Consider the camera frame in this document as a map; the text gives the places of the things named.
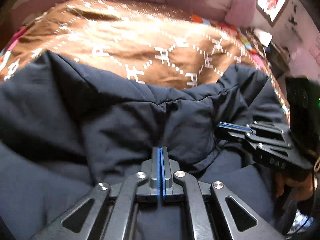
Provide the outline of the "person's right hand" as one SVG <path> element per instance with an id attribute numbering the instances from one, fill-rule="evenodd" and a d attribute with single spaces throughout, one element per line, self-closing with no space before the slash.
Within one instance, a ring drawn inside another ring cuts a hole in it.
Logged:
<path id="1" fill-rule="evenodd" d="M 277 173 L 276 184 L 276 198 L 284 194 L 284 186 L 287 185 L 293 190 L 293 199 L 300 202 L 312 197 L 314 191 L 317 189 L 318 180 L 312 174 L 309 174 L 304 181 L 295 181 L 291 178 L 284 177 L 281 173 Z"/>

